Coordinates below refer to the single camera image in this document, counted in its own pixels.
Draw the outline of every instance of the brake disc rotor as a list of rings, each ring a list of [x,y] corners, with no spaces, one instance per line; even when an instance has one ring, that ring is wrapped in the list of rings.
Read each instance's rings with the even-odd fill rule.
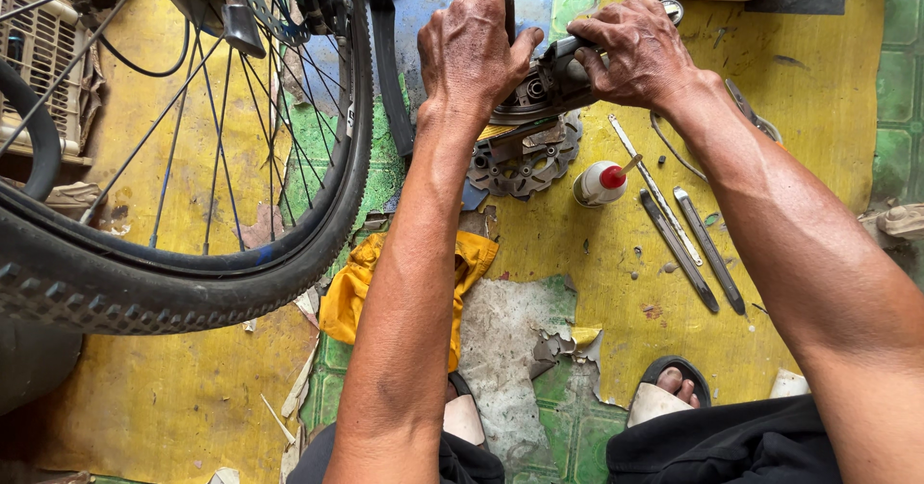
[[[289,46],[297,46],[307,42],[311,35],[305,23],[296,25],[287,13],[281,13],[282,19],[275,16],[266,5],[265,0],[247,0],[253,9],[253,14],[270,30],[270,33],[280,42]]]
[[[491,157],[490,140],[479,141],[468,164],[468,181],[491,195],[522,197],[544,190],[565,175],[568,163],[578,156],[582,131],[578,111],[568,112],[551,129],[523,138],[522,156],[500,163]]]

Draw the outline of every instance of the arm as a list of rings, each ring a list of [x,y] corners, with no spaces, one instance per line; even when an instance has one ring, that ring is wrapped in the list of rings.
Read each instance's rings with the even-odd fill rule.
[[[542,31],[513,46],[503,0],[453,0],[418,34],[427,101],[346,372],[325,482],[436,482],[462,183]]]
[[[810,171],[697,69],[655,0],[613,4],[569,31],[602,100],[664,115],[699,159],[734,246],[805,372],[845,482],[924,473],[924,295]]]

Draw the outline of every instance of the black pants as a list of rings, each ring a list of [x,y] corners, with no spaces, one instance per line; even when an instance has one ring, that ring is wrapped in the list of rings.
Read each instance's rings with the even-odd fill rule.
[[[334,433],[330,425],[308,445],[287,484],[321,484]],[[503,482],[497,457],[445,432],[439,464],[447,484]],[[610,439],[606,464],[615,484],[841,482],[811,395],[652,419]]]

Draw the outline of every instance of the white bottle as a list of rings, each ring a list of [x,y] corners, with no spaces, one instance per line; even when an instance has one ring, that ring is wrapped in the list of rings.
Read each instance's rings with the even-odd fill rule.
[[[612,203],[626,193],[626,176],[613,161],[597,161],[583,171],[571,185],[580,206],[597,207]]]

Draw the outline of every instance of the white plastic basket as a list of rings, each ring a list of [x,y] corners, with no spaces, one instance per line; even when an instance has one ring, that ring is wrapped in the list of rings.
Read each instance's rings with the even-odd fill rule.
[[[37,0],[2,0],[0,13],[7,13]],[[77,23],[77,12],[67,0],[52,0],[35,10],[21,13],[0,24],[0,56],[10,63],[22,78],[39,95],[47,92],[55,78],[74,58],[74,53],[83,49],[87,42],[86,32]],[[67,78],[54,89],[46,102],[48,112],[61,136],[62,159],[66,162],[88,164],[80,158],[80,76],[83,61],[74,67]],[[12,135],[21,119],[17,112],[3,99],[3,120],[0,123],[0,137],[4,140]],[[10,152],[31,155],[29,132],[23,130],[9,148]]]

